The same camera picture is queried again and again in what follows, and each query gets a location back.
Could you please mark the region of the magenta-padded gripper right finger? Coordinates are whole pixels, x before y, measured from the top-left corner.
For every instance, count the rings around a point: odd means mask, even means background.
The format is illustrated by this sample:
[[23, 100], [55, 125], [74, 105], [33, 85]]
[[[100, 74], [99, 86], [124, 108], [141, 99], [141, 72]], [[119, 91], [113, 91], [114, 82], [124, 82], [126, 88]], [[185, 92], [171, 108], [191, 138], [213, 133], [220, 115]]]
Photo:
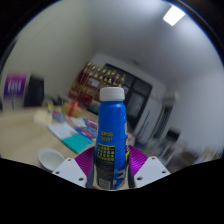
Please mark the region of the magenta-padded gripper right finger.
[[133, 146], [129, 147], [129, 151], [128, 186], [130, 188], [144, 187], [170, 174], [156, 156], [148, 157]]

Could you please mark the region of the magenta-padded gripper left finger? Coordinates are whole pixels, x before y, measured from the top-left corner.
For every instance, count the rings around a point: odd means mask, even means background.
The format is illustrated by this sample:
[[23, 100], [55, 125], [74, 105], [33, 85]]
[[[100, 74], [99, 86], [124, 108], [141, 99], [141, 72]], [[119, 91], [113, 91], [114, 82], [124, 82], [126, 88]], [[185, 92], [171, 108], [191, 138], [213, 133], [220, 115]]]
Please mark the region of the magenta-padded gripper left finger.
[[67, 158], [53, 174], [91, 189], [94, 182], [94, 148], [88, 148], [76, 158]]

